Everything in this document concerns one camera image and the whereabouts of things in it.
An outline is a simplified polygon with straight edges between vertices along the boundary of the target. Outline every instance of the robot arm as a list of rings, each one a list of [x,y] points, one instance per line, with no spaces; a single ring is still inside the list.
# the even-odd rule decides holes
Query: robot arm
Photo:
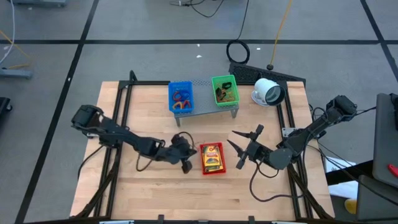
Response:
[[[342,121],[350,121],[355,115],[356,105],[345,96],[337,96],[326,105],[325,114],[306,128],[298,129],[290,133],[287,138],[283,139],[282,142],[277,145],[275,151],[256,141],[258,135],[261,134],[264,128],[260,124],[254,133],[233,131],[240,136],[251,139],[245,151],[228,140],[235,148],[240,158],[236,168],[242,169],[244,161],[248,157],[250,161],[259,160],[274,169],[285,169],[287,165],[296,161],[311,139],[318,136],[330,125],[338,124]]]
[[[117,147],[122,142],[130,144],[141,156],[155,161],[165,161],[171,164],[182,162],[183,172],[186,174],[192,168],[188,158],[196,153],[188,141],[176,134],[172,144],[165,146],[165,141],[140,137],[130,132],[128,127],[120,127],[112,119],[104,116],[104,112],[92,105],[82,105],[72,118],[72,127],[81,131],[85,136],[96,134],[99,143],[107,147]]]

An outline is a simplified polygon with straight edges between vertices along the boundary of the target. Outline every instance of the wooden tabletop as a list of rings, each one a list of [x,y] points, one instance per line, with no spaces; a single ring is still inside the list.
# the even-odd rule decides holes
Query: wooden tabletop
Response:
[[[101,87],[97,106],[102,108],[108,117],[112,117],[117,86],[118,82],[103,82]],[[312,120],[303,83],[290,82],[288,87],[296,127],[304,128]],[[249,140],[233,134],[232,130],[250,132],[254,131],[258,124],[262,124],[264,130],[257,141],[271,149],[275,149],[275,145],[282,139],[276,107],[255,104],[251,99],[253,86],[238,88],[241,101],[235,119],[229,111],[193,116],[182,118],[181,127],[178,128],[173,113],[168,109],[167,85],[133,86],[127,118],[127,125],[132,132],[140,136],[164,139],[167,145],[170,144],[172,136],[181,131],[191,133],[196,145],[204,142],[222,142],[226,173],[203,176],[200,154],[190,158],[193,169],[188,174],[183,174],[180,164],[171,165],[166,162],[153,162],[145,171],[137,172],[138,153],[130,145],[123,144],[113,219],[155,220],[159,214],[163,214],[167,220],[247,220],[250,215],[256,220],[294,220],[292,199],[277,198],[261,203],[251,196],[249,180],[256,168],[253,162],[246,161],[241,170],[235,168],[238,157],[226,140],[232,140],[242,148],[247,146]],[[282,104],[284,118],[286,126],[289,127],[284,105],[285,103]],[[317,147],[315,141],[310,144]],[[85,156],[96,148],[98,139],[89,139]],[[80,212],[96,192],[104,152],[105,150],[95,155],[82,169],[71,215]],[[146,162],[147,159],[140,159],[140,166]],[[325,211],[334,216],[319,152],[308,147],[305,164],[308,189]],[[275,174],[275,170],[267,165],[262,165],[261,170],[265,174]],[[269,198],[276,194],[290,195],[286,169],[281,170],[273,179],[257,174],[253,191],[260,198]],[[305,216],[302,199],[300,207],[302,216]]]

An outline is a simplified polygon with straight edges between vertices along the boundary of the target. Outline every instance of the black ring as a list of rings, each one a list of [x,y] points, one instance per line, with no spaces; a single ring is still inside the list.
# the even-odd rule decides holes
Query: black ring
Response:
[[[234,43],[238,43],[238,44],[242,45],[242,46],[244,47],[244,49],[246,50],[246,59],[244,59],[244,61],[242,61],[242,62],[237,62],[237,61],[233,60],[233,59],[231,58],[231,56],[229,55],[229,46],[231,46],[231,44],[234,44]],[[230,62],[240,63],[240,64],[245,65],[245,64],[247,64],[247,62],[248,62],[249,59],[250,59],[250,49],[249,49],[249,46],[248,46],[247,44],[245,44],[243,41],[240,41],[240,40],[230,40],[230,41],[228,42],[228,45],[226,46],[226,56],[228,57],[228,60],[229,60]]]

